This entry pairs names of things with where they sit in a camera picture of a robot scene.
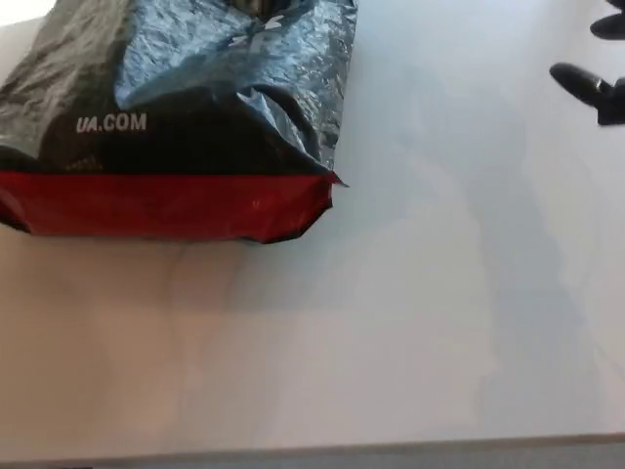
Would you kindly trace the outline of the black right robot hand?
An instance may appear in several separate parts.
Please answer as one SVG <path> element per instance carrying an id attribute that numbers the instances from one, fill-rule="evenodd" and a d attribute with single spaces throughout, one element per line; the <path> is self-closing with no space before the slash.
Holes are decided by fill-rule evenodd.
<path id="1" fill-rule="evenodd" d="M 624 40 L 624 2 L 608 1 L 617 13 L 600 18 L 590 25 L 591 33 L 606 41 Z M 624 125 L 624 77 L 613 83 L 588 69 L 571 63 L 550 67 L 552 78 L 573 98 L 597 112 L 597 124 L 603 127 Z"/>

